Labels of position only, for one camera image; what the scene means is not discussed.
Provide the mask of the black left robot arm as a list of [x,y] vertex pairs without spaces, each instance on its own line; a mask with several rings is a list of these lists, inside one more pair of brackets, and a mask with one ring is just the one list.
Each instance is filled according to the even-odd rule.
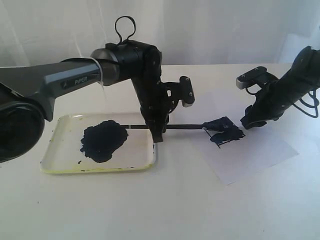
[[53,119],[55,100],[94,83],[104,87],[131,80],[153,140],[161,142],[169,114],[182,98],[177,82],[162,82],[156,46],[125,40],[107,43],[89,58],[0,70],[0,160],[27,153]]

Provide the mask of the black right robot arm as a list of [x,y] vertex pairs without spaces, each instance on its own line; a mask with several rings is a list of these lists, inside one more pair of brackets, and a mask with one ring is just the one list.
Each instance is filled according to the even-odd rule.
[[236,78],[236,86],[252,96],[254,104],[245,109],[240,120],[245,129],[262,127],[267,121],[277,121],[289,107],[294,106],[311,118],[318,118],[320,101],[320,51],[311,46],[303,48],[291,68],[281,77],[258,66]]

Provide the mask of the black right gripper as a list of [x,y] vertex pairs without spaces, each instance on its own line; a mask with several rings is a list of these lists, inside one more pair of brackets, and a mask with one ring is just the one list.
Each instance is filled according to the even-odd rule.
[[263,127],[267,121],[281,117],[285,110],[299,99],[299,78],[286,73],[279,81],[260,91],[254,104],[245,109],[240,122],[242,125],[248,125],[248,130]]

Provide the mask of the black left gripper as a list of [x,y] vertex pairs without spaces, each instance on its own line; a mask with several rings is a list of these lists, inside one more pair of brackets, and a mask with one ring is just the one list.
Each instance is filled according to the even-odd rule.
[[145,124],[151,127],[163,127],[152,129],[151,135],[154,143],[163,142],[163,133],[167,130],[170,121],[169,114],[178,105],[179,84],[177,82],[157,82],[144,85],[140,89],[140,111]]

